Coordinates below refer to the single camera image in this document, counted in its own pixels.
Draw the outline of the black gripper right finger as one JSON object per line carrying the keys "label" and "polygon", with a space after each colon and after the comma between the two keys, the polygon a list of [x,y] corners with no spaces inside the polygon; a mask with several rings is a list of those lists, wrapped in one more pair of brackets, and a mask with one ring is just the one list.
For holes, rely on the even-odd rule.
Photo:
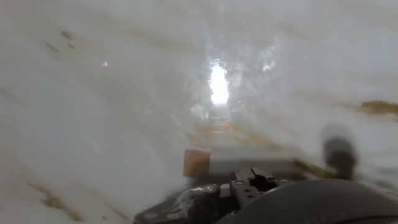
{"label": "black gripper right finger", "polygon": [[357,164],[353,135],[341,124],[327,124],[322,129],[322,153],[328,168],[340,179],[352,180]]}

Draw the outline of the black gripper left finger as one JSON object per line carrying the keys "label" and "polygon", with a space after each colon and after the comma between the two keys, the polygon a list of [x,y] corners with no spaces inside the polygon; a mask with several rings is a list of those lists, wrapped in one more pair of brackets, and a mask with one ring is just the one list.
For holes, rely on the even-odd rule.
{"label": "black gripper left finger", "polygon": [[234,173],[227,184],[205,184],[184,190],[134,216],[135,224],[212,224],[235,215],[262,194],[282,185],[264,169],[243,169]]}

